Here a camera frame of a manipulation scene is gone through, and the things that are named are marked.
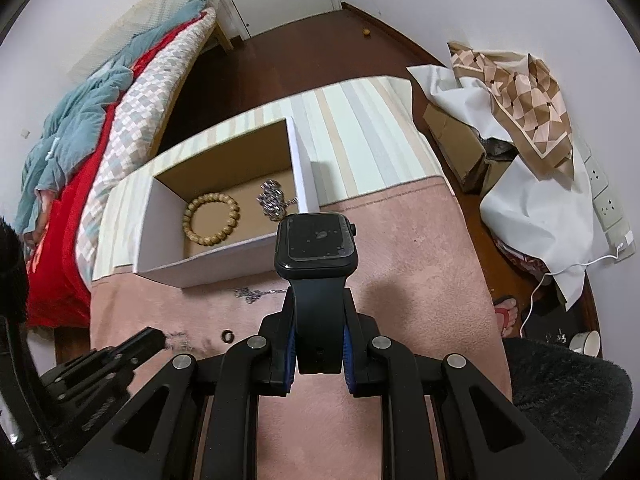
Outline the black smart watch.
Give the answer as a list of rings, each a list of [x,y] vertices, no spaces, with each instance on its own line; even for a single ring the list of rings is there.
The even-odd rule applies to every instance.
[[[344,214],[289,214],[280,222],[274,267],[292,289],[300,374],[341,371],[344,289],[357,266],[355,227]]]

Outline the red bed sheet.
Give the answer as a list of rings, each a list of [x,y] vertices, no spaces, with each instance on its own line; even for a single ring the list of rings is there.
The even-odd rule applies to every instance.
[[[177,96],[184,79],[179,84]],[[115,107],[124,93],[116,103],[107,107],[94,153],[81,164],[64,190],[58,194],[40,194],[42,213],[37,219],[36,229],[22,235],[27,245],[29,326],[86,328],[90,323],[91,283],[86,285],[77,270],[76,236],[82,211],[106,148]],[[177,96],[169,105],[168,117]],[[154,142],[151,157],[160,143],[168,117]]]

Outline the red flip-flop foot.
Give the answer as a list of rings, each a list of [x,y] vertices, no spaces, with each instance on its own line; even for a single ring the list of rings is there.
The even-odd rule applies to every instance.
[[[500,336],[509,337],[518,320],[518,302],[513,296],[505,296],[494,301],[494,310]]]

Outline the white cardboard box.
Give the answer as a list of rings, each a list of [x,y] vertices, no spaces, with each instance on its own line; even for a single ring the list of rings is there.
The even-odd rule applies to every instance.
[[[259,203],[267,181],[288,211],[316,212],[310,158],[291,117],[206,148],[152,178],[134,274],[177,288],[272,270],[277,223]]]

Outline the black fuzzy cushion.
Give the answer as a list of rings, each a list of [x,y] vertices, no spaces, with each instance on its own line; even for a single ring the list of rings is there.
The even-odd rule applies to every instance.
[[[618,365],[522,338],[503,342],[514,405],[583,479],[612,462],[631,412],[632,385]]]

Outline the white cup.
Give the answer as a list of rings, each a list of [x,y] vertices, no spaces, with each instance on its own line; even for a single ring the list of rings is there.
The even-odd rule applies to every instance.
[[[570,340],[570,350],[582,356],[596,358],[601,351],[601,336],[597,330],[578,333]]]

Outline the checkered mattress cover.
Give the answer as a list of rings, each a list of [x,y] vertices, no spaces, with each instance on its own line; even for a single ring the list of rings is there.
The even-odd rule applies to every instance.
[[[92,281],[99,232],[111,190],[150,158],[179,84],[216,24],[206,6],[194,20],[176,27],[134,64],[134,82],[115,107],[107,144],[82,211],[76,236],[76,266]]]

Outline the blue-grey blanket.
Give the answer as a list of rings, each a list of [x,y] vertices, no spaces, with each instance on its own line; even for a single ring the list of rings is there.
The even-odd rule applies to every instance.
[[[205,7],[206,0],[189,0],[168,20],[133,36],[94,75],[58,102],[24,162],[21,197],[13,221],[17,234],[35,231],[42,213],[40,194],[64,190],[81,164],[94,153],[107,107],[116,103],[134,82],[134,62],[176,27],[199,18]]]

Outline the white paper sheet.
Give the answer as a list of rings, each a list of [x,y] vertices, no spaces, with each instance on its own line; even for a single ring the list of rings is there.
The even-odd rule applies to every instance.
[[[458,79],[437,65],[412,66],[409,73],[431,103],[474,128],[482,139],[510,139],[492,114],[482,82]],[[492,234],[517,252],[540,259],[555,274],[568,308],[582,296],[582,265],[592,259],[594,239],[591,188],[579,157],[574,170],[570,186],[554,177],[540,180],[518,156],[480,202],[480,216]]]

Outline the white power strip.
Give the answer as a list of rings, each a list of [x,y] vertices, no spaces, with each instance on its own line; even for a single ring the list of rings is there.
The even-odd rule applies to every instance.
[[[600,223],[611,252],[620,262],[636,251],[634,232],[627,221],[622,203],[618,199],[608,176],[592,154],[588,143],[578,134],[574,135],[574,148],[582,158],[587,170],[594,214]]]

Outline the brown cardboard box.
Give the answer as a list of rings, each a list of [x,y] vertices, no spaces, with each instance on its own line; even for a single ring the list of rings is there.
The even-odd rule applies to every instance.
[[[486,195],[518,154],[509,143],[483,140],[474,128],[433,104],[427,105],[423,117],[465,193]]]

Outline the white pillow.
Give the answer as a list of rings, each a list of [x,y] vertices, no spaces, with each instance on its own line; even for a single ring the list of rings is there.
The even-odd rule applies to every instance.
[[[135,36],[167,23],[191,0],[140,0],[104,32],[89,51],[70,69],[73,82],[91,76],[119,53]]]

